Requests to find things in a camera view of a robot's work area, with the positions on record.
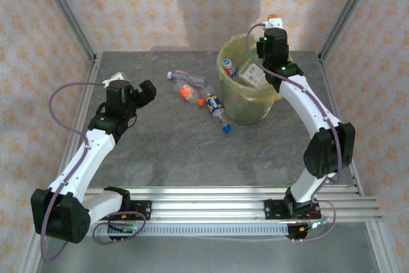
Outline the square clear bottle white label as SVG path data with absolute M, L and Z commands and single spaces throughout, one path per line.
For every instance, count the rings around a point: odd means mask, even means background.
M 241 67 L 238 79 L 243 85 L 253 88 L 263 88 L 268 85 L 264 71 L 250 61 L 246 61 Z

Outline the orange label bottle orange cap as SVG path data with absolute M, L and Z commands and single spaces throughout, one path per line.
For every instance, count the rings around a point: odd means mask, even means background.
M 201 96 L 199 91 L 193 86 L 185 81 L 176 81 L 173 84 L 174 90 L 180 94 L 180 96 L 190 102 L 191 104 L 196 104 L 202 106 L 205 103 L 204 98 Z

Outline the clear bottle white cap bluish neck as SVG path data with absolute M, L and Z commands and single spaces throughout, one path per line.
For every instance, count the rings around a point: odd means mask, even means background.
M 167 78 L 172 81 L 185 81 L 190 85 L 199 87 L 207 85 L 206 77 L 180 70 L 168 71 Z

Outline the blue label bottle white cap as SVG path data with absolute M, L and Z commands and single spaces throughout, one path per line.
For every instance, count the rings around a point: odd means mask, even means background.
M 238 67 L 229 58 L 224 59 L 222 64 L 224 71 L 235 80 L 238 77 Z

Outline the clear ribbed plastic bottle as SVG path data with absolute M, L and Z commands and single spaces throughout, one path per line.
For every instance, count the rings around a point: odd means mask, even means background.
M 210 95 L 216 95 L 215 89 L 209 84 L 200 87 L 200 90 L 204 98 L 209 97 Z

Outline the bin with yellow-green liner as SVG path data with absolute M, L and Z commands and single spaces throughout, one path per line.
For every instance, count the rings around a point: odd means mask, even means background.
M 227 116 L 240 125 L 253 125 L 264 120 L 275 101 L 282 98 L 274 87 L 268 83 L 263 88 L 253 88 L 243 85 L 238 77 L 233 80 L 223 69 L 223 60 L 229 58 L 238 67 L 246 61 L 261 64 L 261 60 L 254 62 L 246 48 L 246 34 L 232 36 L 221 48 L 217 56 L 216 66 L 219 74 L 222 103 Z

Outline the blue Pepsi bottle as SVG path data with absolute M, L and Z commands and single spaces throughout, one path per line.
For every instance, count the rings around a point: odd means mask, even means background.
M 208 95 L 205 98 L 206 106 L 210 112 L 210 114 L 218 119 L 220 123 L 222 124 L 222 129 L 225 133 L 231 132 L 231 126 L 228 123 L 226 117 L 224 116 L 225 109 L 224 106 L 222 105 L 220 99 L 216 94 L 211 94 Z

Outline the small green circuit board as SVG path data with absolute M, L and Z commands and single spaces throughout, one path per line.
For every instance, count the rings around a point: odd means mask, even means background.
M 308 224 L 307 226 L 301 226 L 301 227 L 299 227 L 298 230 L 299 231 L 307 231 L 307 230 L 310 230 L 310 229 L 315 229 L 318 226 L 324 225 L 326 223 L 328 223 L 328 219 L 320 219 L 319 221 L 312 222 L 312 223 Z
M 133 224 L 108 224 L 107 225 L 110 233 L 120 234 L 120 233 L 129 233 L 133 234 L 137 228 Z

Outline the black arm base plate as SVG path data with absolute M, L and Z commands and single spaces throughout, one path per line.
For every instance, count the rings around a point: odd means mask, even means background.
M 130 200 L 127 205 L 121 205 L 120 209 L 116 212 L 133 212 L 133 214 L 120 214 L 112 216 L 104 216 L 101 221 L 115 221 L 115 222 L 130 222 L 130 221 L 142 221 L 143 218 L 140 215 L 135 214 L 140 213 L 145 217 L 147 221 L 151 219 L 151 206 L 152 201 L 150 200 Z
M 322 218 L 320 207 L 311 201 L 294 203 L 285 199 L 264 200 L 266 220 L 318 220 Z

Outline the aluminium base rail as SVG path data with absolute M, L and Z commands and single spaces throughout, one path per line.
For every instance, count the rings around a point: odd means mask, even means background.
M 282 199 L 284 187 L 131 187 L 131 199 L 150 200 L 152 223 L 266 223 L 264 200 Z M 318 194 L 322 215 L 337 222 L 383 219 L 375 197 L 353 185 L 326 185 Z

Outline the aluminium frame leg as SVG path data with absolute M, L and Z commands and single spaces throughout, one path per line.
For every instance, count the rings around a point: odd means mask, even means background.
M 379 272 L 400 273 L 385 223 L 366 222 L 366 227 Z
M 17 273 L 36 273 L 41 262 L 40 235 L 32 226 L 29 230 L 25 249 Z

